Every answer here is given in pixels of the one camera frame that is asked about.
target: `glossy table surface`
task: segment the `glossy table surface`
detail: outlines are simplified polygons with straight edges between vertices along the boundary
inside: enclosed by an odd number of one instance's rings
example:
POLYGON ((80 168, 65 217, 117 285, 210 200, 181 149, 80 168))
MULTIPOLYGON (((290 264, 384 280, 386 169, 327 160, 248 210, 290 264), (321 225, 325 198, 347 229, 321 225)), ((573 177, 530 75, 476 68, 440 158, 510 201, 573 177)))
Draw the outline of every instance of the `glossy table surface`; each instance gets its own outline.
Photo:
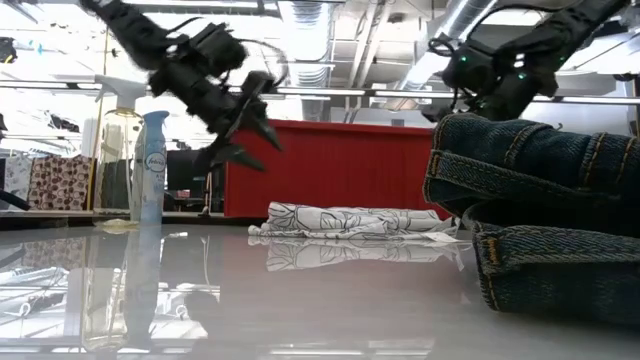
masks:
POLYGON ((491 311, 464 242, 300 244, 246 233, 0 232, 0 259, 9 259, 0 261, 0 358, 640 356, 637 333, 491 311))

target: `pipe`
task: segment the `pipe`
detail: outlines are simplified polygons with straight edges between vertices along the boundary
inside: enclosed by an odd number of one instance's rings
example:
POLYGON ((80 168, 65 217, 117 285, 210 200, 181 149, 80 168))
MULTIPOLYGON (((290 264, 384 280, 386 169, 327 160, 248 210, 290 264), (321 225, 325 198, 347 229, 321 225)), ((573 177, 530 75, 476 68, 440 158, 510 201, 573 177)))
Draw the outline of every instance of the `pipe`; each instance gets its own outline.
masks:
MULTIPOLYGON (((333 4, 307 1, 278 1, 288 36, 287 54, 295 60, 326 62, 331 53, 333 4)), ((323 88, 327 86, 329 68, 322 65, 300 65, 291 69, 294 86, 323 88)), ((305 120, 320 121, 324 102, 302 101, 305 120)))
POLYGON ((371 69, 371 64, 373 64, 373 58, 376 56, 378 52, 378 47, 380 46, 380 40, 382 39, 382 26, 387 23, 389 20, 389 15, 391 15, 391 4, 395 4, 393 1, 387 1, 384 4, 384 8, 382 9, 382 13, 380 14, 380 19, 378 20, 378 28, 376 32, 373 34, 373 38, 371 39, 371 44, 369 44, 369 50, 367 51, 367 57, 364 60, 364 66, 362 67, 362 71, 360 71, 360 77, 358 79, 358 83, 356 87, 361 88, 364 85, 364 82, 367 80, 367 75, 369 75, 369 69, 371 69))
POLYGON ((498 0, 451 0, 433 37, 465 40, 476 22, 486 15, 498 0))
MULTIPOLYGON (((79 5, 78 0, 32 0, 34 4, 79 5)), ((254 0, 202 1, 202 0, 124 0, 135 5, 143 13, 195 13, 234 14, 247 16, 268 16, 280 18, 273 1, 263 2, 263 6, 254 0)))
MULTIPOLYGON (((74 83, 62 83, 62 82, 30 82, 30 81, 4 81, 0 80, 0 89, 25 89, 25 90, 60 90, 61 88, 67 89, 71 93, 91 94, 97 93, 98 88, 94 89, 82 89, 82 88, 68 88, 66 86, 74 85, 74 83)), ((239 87, 232 87, 231 92, 237 93, 240 91, 239 87)), ((281 94, 281 95, 300 95, 300 96, 362 96, 362 97, 382 97, 390 99, 453 99, 452 92, 445 91, 402 91, 402 90, 374 90, 374 89, 344 89, 344 88, 303 88, 303 87, 278 87, 273 89, 269 94, 281 94)), ((555 96, 548 98, 546 96, 536 96, 533 98, 534 103, 549 103, 549 104, 585 104, 585 105, 634 105, 640 106, 640 97, 610 97, 610 96, 584 96, 584 95, 572 95, 572 96, 555 96)), ((11 134, 5 133, 5 136, 10 137, 11 134)))
MULTIPOLYGON (((13 134, 4 133, 3 139, 7 140, 31 140, 31 141, 82 141, 82 135, 68 134, 68 135, 28 135, 28 134, 13 134)), ((197 142, 211 142, 214 141, 215 136, 200 136, 200 137, 188 137, 188 138, 166 138, 166 142, 178 142, 178 141, 197 141, 197 142)))
MULTIPOLYGON (((465 39, 469 31, 475 26, 487 12, 493 8, 497 0, 450 0, 447 4, 445 15, 443 15, 440 27, 433 37, 444 37, 448 39, 465 39)), ((437 71, 441 65, 435 65, 437 55, 427 51, 416 61, 416 64, 407 71, 405 78, 398 83, 396 90, 417 91, 422 89, 424 84, 437 71)))
POLYGON ((360 68, 360 62, 362 62, 362 56, 364 55, 364 50, 367 48, 367 43, 369 42, 369 34, 371 34, 371 30, 375 26, 373 24, 373 20, 375 20, 376 10, 378 9, 378 5, 375 3, 370 3, 369 7, 367 7, 367 12, 365 13, 366 21, 364 27, 362 29, 362 33, 360 34, 360 39, 358 40, 358 45, 356 47, 356 54, 353 57, 353 63, 351 64, 351 71, 349 72, 349 80, 347 81, 347 88, 353 87, 354 82, 356 81, 356 76, 358 75, 358 69, 360 68))

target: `white cloth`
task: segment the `white cloth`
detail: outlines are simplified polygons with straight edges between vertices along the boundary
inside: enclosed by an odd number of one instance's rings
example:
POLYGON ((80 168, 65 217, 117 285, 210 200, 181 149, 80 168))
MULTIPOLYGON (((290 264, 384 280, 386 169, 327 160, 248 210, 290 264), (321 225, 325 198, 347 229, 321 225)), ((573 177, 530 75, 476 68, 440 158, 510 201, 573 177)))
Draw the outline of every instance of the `white cloth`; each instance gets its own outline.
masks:
MULTIPOLYGON (((32 165, 33 159, 26 155, 8 158, 4 172, 4 191, 26 201, 29 195, 32 165)), ((9 210, 19 209, 11 205, 9 210)))
POLYGON ((272 202, 269 219, 249 235, 334 240, 431 240, 452 243, 455 227, 433 210, 317 208, 272 202))

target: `ceiling light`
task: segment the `ceiling light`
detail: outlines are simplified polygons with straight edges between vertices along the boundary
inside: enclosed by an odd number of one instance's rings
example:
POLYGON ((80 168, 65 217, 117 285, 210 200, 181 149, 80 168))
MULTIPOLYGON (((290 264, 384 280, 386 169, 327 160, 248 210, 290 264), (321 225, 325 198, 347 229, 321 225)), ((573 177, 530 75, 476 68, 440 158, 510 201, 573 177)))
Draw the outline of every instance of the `ceiling light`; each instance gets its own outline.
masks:
POLYGON ((576 76, 593 74, 591 70, 558 70, 556 76, 576 76))
POLYGON ((18 89, 68 89, 67 84, 60 82, 38 81, 0 81, 0 88, 18 89))
POLYGON ((4 137, 6 139, 15 139, 15 140, 82 140, 82 135, 55 135, 55 134, 42 134, 42 135, 27 135, 27 134, 11 134, 4 133, 4 137))
POLYGON ((507 9, 489 15, 482 25, 534 26, 547 15, 549 13, 543 11, 507 9))
POLYGON ((533 98, 533 101, 564 104, 640 105, 640 98, 608 96, 558 96, 557 98, 551 99, 546 96, 536 96, 533 98))
POLYGON ((430 92, 430 91, 378 90, 375 92, 375 96, 387 97, 387 98, 410 98, 410 99, 453 99, 453 93, 430 92))
POLYGON ((276 88, 278 94, 291 95, 336 95, 336 96, 364 96, 364 90, 351 89, 320 89, 320 88, 276 88))
POLYGON ((197 0, 125 0, 126 3, 132 5, 151 5, 151 6, 208 6, 208 7, 231 7, 231 8, 250 8, 257 9, 256 2, 249 1, 197 1, 197 0))
POLYGON ((362 356, 364 353, 358 350, 323 350, 323 349, 273 349, 271 355, 298 355, 298 356, 362 356))
POLYGON ((331 96, 287 95, 287 100, 329 101, 329 100, 331 100, 331 96))

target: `spray bottle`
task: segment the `spray bottle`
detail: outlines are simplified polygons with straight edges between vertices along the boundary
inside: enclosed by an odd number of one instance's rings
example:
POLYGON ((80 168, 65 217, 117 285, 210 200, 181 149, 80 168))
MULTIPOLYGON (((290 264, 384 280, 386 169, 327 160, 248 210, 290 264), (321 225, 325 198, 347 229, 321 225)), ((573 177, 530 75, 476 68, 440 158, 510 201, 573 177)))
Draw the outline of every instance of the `spray bottle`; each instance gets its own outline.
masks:
MULTIPOLYGON (((104 222, 101 216, 127 222, 131 225, 133 198, 131 191, 131 167, 134 158, 134 142, 143 119, 135 112, 136 99, 146 96, 144 83, 96 75, 95 82, 102 84, 96 98, 99 101, 107 92, 117 96, 114 110, 107 112, 100 128, 100 151, 96 167, 94 223, 104 222)), ((122 221, 107 221, 122 226, 122 221)))
POLYGON ((145 114, 144 127, 136 142, 131 218, 144 225, 162 224, 167 161, 167 144, 162 127, 168 116, 168 111, 145 114))

